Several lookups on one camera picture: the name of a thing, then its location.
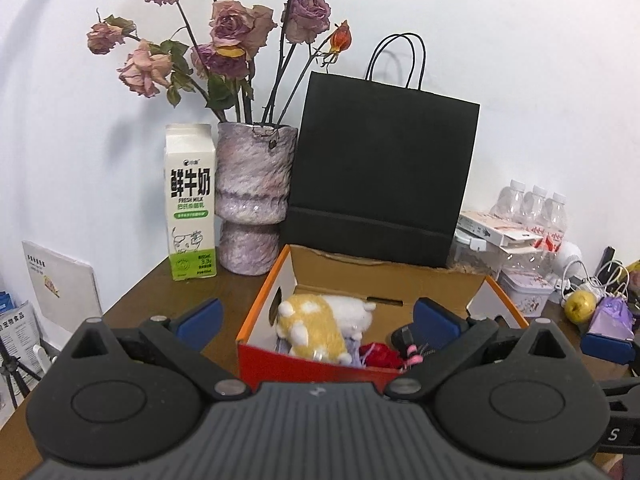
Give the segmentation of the white small desk fan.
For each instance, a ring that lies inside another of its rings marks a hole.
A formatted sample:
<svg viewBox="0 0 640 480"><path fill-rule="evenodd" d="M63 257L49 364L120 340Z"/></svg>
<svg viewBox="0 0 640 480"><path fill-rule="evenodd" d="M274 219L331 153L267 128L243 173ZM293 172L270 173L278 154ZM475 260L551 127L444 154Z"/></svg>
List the white small desk fan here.
<svg viewBox="0 0 640 480"><path fill-rule="evenodd" d="M563 240L558 250L553 254L550 271L546 280L558 292L570 284L570 279L582 270L582 251L567 240Z"/></svg>

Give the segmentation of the colourful snack packet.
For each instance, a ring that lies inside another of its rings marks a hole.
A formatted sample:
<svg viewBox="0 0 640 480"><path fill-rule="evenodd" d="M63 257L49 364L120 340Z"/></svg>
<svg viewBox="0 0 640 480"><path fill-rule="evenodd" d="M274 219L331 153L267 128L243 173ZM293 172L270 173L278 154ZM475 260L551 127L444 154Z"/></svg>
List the colourful snack packet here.
<svg viewBox="0 0 640 480"><path fill-rule="evenodd" d="M628 273L628 289L636 295L640 294L640 260L626 266Z"/></svg>

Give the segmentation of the white green milk carton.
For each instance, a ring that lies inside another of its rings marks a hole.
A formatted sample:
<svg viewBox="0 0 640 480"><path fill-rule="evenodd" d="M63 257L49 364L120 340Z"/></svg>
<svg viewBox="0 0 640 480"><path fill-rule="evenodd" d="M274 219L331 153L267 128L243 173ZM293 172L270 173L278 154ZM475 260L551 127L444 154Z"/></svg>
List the white green milk carton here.
<svg viewBox="0 0 640 480"><path fill-rule="evenodd" d="M165 130L165 212L168 257L176 281L217 273L216 152L209 124L171 124Z"/></svg>

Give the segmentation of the white card booklet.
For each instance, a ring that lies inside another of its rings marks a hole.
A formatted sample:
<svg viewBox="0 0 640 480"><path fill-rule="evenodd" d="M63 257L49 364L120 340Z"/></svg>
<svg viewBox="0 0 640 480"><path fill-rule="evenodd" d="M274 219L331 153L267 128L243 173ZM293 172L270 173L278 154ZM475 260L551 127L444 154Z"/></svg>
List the white card booklet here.
<svg viewBox="0 0 640 480"><path fill-rule="evenodd" d="M27 240L22 245L44 318L73 333L86 318L102 316L92 266Z"/></svg>

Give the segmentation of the purple tissue pack bag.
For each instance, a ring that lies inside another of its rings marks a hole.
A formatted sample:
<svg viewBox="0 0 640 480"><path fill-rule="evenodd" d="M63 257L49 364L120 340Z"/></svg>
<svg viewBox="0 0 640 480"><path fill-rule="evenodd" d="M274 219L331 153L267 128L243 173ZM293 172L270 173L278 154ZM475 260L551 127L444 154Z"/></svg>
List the purple tissue pack bag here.
<svg viewBox="0 0 640 480"><path fill-rule="evenodd" d="M604 297L594 311L588 333L620 341L634 339L634 316L624 297Z"/></svg>

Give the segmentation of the floral tin box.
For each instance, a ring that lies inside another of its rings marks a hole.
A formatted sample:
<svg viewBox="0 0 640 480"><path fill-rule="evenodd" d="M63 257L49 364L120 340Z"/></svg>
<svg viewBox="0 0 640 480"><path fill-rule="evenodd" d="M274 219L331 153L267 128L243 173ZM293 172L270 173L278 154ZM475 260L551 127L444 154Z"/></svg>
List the floral tin box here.
<svg viewBox="0 0 640 480"><path fill-rule="evenodd" d="M537 273L503 270L498 284L524 318L538 318L554 287Z"/></svg>

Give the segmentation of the green yellow apple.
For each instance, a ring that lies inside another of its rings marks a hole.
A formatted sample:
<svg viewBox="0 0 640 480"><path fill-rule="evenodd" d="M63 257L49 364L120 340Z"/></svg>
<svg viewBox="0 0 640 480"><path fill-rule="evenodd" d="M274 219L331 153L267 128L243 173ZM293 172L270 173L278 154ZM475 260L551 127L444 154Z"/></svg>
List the green yellow apple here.
<svg viewBox="0 0 640 480"><path fill-rule="evenodd" d="M574 325L588 323L597 307L597 297L589 290L575 290L567 297L564 314Z"/></svg>

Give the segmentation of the black phone charger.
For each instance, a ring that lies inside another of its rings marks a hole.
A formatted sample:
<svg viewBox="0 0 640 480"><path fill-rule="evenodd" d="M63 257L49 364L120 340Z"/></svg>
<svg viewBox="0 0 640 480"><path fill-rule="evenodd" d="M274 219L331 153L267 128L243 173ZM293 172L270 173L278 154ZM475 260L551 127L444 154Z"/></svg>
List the black phone charger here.
<svg viewBox="0 0 640 480"><path fill-rule="evenodd" d="M616 281L618 264L614 262L614 256L615 248L606 246L596 273L596 278L604 288L610 287Z"/></svg>

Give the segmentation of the water bottle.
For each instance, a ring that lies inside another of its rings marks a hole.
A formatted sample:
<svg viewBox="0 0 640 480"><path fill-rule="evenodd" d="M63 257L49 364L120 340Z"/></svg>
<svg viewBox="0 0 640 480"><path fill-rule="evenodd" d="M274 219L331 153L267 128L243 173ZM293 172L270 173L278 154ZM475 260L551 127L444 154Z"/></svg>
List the water bottle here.
<svg viewBox="0 0 640 480"><path fill-rule="evenodd" d="M523 196L520 211L516 216L516 221L524 226L524 228L536 234L544 232L544 226L541 223L541 214L544 209L547 191L538 185L526 192Z"/></svg>
<svg viewBox="0 0 640 480"><path fill-rule="evenodd" d="M514 220L521 210L526 186L523 182L511 180L510 184L503 188L490 213L503 220Z"/></svg>
<svg viewBox="0 0 640 480"><path fill-rule="evenodd" d="M542 227L540 247L545 252L555 254L559 251L567 231L566 197L553 193L542 207L539 224Z"/></svg>

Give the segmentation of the yellow white plush toy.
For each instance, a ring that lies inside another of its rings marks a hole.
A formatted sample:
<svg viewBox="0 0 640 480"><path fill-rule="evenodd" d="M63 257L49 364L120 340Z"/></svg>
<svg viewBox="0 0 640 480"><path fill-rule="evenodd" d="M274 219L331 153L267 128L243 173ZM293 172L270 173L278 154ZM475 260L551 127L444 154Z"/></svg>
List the yellow white plush toy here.
<svg viewBox="0 0 640 480"><path fill-rule="evenodd" d="M349 362L344 339L362 341L376 303L338 295L294 294L278 305L276 332L299 356L324 349L330 361Z"/></svg>

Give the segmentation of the dried rose bouquet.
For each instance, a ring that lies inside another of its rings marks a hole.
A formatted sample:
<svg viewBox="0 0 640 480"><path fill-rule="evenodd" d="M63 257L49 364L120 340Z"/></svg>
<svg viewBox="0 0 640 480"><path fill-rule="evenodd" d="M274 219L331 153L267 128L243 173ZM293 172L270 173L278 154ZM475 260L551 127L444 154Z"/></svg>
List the dried rose bouquet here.
<svg viewBox="0 0 640 480"><path fill-rule="evenodd" d="M277 103L278 93L296 49L306 48L308 65L327 68L352 45L349 24L332 23L331 13L326 0L285 0L280 15L262 4L213 0L205 42L196 40L188 20L181 26L187 42L175 37L153 42L141 37L134 21L111 14L91 26L87 47L94 55L107 55L134 41L134 50L117 73L138 96L151 99L164 94L171 106L177 106L183 93L198 93L220 122L233 110L236 119L247 124L277 127L288 111ZM255 58L270 32L279 34L277 68L262 116L255 118Z"/></svg>

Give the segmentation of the red artificial rose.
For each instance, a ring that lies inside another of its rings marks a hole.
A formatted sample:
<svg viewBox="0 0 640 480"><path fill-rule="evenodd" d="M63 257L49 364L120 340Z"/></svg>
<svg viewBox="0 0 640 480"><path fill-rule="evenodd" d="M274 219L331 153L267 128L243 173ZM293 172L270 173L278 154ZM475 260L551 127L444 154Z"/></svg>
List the red artificial rose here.
<svg viewBox="0 0 640 480"><path fill-rule="evenodd" d="M371 342L359 348L360 363L364 367L401 370L405 361L400 352L382 342Z"/></svg>

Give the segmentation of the right water bottle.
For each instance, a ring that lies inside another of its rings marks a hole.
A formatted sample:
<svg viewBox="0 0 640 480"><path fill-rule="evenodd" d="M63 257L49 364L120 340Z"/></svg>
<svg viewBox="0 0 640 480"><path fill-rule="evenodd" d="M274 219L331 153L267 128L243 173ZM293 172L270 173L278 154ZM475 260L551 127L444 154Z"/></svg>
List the right water bottle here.
<svg viewBox="0 0 640 480"><path fill-rule="evenodd" d="M553 193L542 207L539 224L542 227L540 247L545 252L555 254L559 251L567 231L566 197Z"/></svg>

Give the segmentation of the clear food container with lid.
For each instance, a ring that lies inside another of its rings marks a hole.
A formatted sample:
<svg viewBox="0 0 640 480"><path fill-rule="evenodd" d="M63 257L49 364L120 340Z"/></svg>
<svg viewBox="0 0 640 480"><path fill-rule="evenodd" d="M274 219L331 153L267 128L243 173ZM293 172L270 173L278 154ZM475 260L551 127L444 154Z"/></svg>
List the clear food container with lid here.
<svg viewBox="0 0 640 480"><path fill-rule="evenodd" d="M463 273L482 274L496 280L501 271L513 269L514 255L490 244L484 238L476 237L460 229L454 231L454 238L447 257L447 268Z"/></svg>

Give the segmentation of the middle water bottle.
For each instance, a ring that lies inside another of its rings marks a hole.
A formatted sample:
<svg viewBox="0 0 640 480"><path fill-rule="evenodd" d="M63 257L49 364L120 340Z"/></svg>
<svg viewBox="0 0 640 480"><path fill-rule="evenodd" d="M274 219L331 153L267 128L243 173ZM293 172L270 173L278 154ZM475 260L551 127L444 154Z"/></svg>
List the middle water bottle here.
<svg viewBox="0 0 640 480"><path fill-rule="evenodd" d="M544 226L541 223L541 214L544 209L547 191L538 185L526 192L523 196L520 211L516 216L516 221L524 226L524 228L536 234L544 232Z"/></svg>

